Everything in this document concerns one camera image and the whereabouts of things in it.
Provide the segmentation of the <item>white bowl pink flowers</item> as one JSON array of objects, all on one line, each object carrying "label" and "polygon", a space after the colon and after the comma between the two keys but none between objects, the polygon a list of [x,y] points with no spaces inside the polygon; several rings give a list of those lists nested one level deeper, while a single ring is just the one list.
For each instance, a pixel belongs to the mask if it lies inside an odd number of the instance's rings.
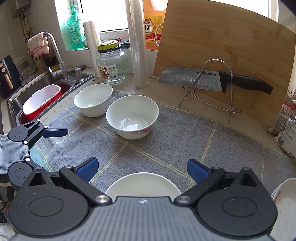
[{"label": "white bowl pink flowers", "polygon": [[154,100],[143,95],[127,95],[114,101],[106,112],[106,120],[117,134],[128,140],[147,136],[159,117]]},{"label": "white bowl pink flowers", "polygon": [[89,118],[104,115],[112,102],[113,88],[109,84],[99,83],[81,90],[74,98],[74,105]]}]

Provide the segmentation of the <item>white shallow bowl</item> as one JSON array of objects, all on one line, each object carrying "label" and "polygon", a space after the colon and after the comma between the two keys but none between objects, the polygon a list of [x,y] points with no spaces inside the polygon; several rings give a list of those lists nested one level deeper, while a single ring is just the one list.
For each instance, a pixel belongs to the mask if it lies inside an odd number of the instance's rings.
[{"label": "white shallow bowl", "polygon": [[115,200],[118,196],[160,197],[168,196],[174,200],[181,195],[178,187],[167,178],[148,172],[126,175],[115,181],[106,195]]}]

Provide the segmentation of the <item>steel kitchen sink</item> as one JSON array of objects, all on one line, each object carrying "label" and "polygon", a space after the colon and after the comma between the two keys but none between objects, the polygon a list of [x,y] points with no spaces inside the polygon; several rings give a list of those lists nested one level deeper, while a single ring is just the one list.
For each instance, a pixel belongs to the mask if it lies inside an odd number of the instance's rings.
[{"label": "steel kitchen sink", "polygon": [[78,80],[71,71],[67,72],[66,78],[53,77],[46,71],[41,73],[6,101],[11,128],[41,118],[59,101],[92,78],[93,74],[82,73]]}]

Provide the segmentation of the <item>chrome kitchen faucet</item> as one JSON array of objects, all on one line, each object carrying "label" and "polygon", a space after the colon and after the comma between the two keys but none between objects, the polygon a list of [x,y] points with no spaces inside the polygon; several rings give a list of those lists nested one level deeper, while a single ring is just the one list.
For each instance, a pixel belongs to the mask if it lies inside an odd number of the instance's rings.
[{"label": "chrome kitchen faucet", "polygon": [[66,69],[66,65],[65,65],[64,61],[62,60],[62,58],[61,58],[60,52],[58,50],[58,47],[57,47],[57,44],[56,44],[56,41],[55,41],[53,35],[51,33],[44,32],[43,36],[50,39],[51,44],[52,44],[52,49],[54,50],[55,56],[57,58],[57,63],[58,63],[58,66],[59,66],[60,70],[57,71],[56,76],[58,78],[60,78],[60,77],[61,78],[68,78],[69,75],[68,75],[68,72],[67,72],[67,69]]}]

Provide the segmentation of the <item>red white basin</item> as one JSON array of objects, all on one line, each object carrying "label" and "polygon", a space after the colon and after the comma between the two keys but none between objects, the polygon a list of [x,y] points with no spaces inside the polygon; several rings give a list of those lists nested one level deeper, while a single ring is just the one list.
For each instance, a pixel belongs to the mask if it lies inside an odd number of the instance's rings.
[{"label": "red white basin", "polygon": [[23,104],[20,123],[32,121],[71,87],[73,82],[61,80],[35,91]]}]

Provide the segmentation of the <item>grey checked table cloth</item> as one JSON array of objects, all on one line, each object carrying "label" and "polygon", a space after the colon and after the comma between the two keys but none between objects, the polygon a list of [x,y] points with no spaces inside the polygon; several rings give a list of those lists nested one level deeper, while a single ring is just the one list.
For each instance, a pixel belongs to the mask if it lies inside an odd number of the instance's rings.
[{"label": "grey checked table cloth", "polygon": [[295,162],[286,155],[228,126],[163,105],[152,131],[139,140],[122,138],[105,116],[88,118],[73,104],[48,126],[66,128],[69,133],[40,139],[30,150],[32,159],[48,171],[58,171],[96,157],[99,170],[90,184],[101,191],[123,176],[151,172],[168,178],[184,192],[195,184],[187,172],[189,159],[228,172],[249,167],[269,193],[295,177]]}]

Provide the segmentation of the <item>black air fryer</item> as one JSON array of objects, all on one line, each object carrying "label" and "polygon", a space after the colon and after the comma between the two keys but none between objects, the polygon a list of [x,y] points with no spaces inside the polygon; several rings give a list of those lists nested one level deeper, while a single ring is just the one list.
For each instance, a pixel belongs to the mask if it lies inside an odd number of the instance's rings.
[{"label": "black air fryer", "polygon": [[0,94],[7,98],[21,86],[20,74],[10,55],[0,60]]}]

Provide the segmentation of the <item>pink checked rag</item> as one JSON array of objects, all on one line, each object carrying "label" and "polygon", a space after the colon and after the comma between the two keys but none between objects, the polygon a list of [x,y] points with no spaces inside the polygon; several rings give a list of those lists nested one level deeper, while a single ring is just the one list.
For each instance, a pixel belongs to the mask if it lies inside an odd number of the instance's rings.
[{"label": "pink checked rag", "polygon": [[29,53],[34,58],[39,58],[43,54],[49,54],[49,44],[45,32],[40,32],[28,40]]}]

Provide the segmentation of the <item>white plastic food bag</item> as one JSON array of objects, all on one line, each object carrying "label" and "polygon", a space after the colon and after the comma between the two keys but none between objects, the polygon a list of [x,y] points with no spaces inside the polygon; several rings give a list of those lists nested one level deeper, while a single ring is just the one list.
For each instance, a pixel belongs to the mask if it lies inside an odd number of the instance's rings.
[{"label": "white plastic food bag", "polygon": [[289,118],[285,129],[273,138],[294,161],[296,159],[296,120]]}]

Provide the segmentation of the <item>glass jar green lid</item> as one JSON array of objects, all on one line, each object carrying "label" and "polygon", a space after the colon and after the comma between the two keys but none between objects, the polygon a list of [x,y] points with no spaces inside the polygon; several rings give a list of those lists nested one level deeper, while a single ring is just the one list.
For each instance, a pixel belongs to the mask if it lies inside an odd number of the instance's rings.
[{"label": "glass jar green lid", "polygon": [[118,40],[109,40],[98,45],[96,65],[106,84],[116,85],[126,79],[128,57]]}]

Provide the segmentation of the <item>red white food packet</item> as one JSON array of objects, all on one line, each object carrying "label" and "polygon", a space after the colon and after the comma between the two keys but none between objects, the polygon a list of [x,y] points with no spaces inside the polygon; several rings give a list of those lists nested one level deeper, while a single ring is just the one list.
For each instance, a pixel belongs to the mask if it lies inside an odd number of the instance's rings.
[{"label": "red white food packet", "polygon": [[285,126],[289,119],[295,117],[295,91],[287,92],[285,100],[282,104],[280,113],[274,123],[274,125],[267,131],[273,135],[278,135],[285,129]]}]

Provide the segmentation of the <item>bamboo cutting board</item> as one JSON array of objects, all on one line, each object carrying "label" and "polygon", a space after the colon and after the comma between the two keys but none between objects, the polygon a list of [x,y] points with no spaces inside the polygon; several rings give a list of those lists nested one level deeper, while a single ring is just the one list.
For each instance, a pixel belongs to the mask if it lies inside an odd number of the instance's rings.
[{"label": "bamboo cutting board", "polygon": [[154,76],[169,67],[208,69],[261,79],[271,94],[240,87],[205,91],[272,126],[292,75],[295,33],[265,16],[215,1],[169,1]]}]

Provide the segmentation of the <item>clear plastic wrap roll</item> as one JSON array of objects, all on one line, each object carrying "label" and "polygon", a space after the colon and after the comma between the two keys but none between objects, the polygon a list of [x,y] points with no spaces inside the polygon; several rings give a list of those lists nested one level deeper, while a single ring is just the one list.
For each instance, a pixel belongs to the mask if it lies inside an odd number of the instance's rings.
[{"label": "clear plastic wrap roll", "polygon": [[149,84],[149,75],[147,71],[143,3],[139,0],[126,0],[125,6],[135,87],[146,88]]}]

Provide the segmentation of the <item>orange cooking wine jug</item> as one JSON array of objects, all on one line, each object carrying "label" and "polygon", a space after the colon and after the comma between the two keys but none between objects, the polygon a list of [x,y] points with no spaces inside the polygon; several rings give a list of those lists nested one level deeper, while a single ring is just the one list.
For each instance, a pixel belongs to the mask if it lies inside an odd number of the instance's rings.
[{"label": "orange cooking wine jug", "polygon": [[142,2],[146,48],[158,51],[168,0],[143,0]]}]

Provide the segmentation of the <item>black-handled kitchen knife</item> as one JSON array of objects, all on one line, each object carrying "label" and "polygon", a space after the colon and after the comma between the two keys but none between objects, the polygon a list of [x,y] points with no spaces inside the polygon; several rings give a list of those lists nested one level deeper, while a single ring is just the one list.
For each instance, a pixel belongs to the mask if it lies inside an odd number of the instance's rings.
[{"label": "black-handled kitchen knife", "polygon": [[[171,67],[161,73],[159,82],[191,87],[199,73],[199,69]],[[267,94],[271,94],[273,91],[270,84],[257,78],[208,70],[202,72],[194,87],[225,93],[227,85],[231,83],[243,89],[262,91]]]}]

